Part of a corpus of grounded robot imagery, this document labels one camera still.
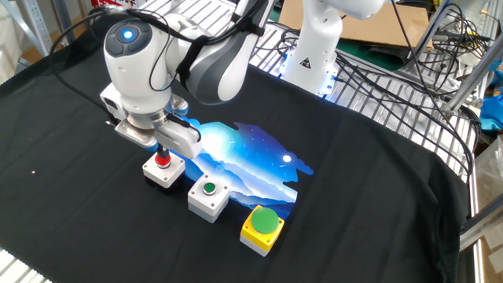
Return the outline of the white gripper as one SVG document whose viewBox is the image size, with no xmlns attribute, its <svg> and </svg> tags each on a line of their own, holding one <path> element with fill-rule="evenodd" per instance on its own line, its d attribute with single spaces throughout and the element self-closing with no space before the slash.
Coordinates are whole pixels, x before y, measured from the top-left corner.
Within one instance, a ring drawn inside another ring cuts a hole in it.
<svg viewBox="0 0 503 283">
<path fill-rule="evenodd" d="M 166 116 L 154 122 L 153 126 L 154 135 L 161 144 L 156 150 L 158 156 L 168 158 L 169 149 L 189 159 L 200 153 L 201 134 L 191 123 L 177 116 Z"/>
</svg>

